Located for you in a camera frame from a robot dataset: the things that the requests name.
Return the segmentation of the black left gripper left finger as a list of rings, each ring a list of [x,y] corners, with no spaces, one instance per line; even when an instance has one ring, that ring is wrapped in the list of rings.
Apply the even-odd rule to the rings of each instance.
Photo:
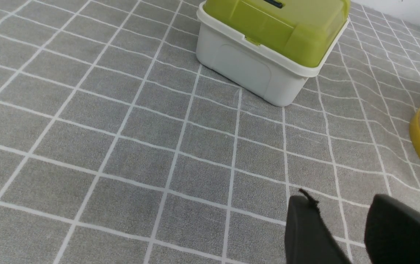
[[[285,255],[288,264],[350,264],[322,219],[319,201],[306,190],[288,202]]]

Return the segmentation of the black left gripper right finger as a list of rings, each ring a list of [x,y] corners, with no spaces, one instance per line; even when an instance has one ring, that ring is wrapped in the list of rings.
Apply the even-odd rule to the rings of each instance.
[[[420,264],[420,212],[376,194],[367,214],[364,244],[373,264]]]

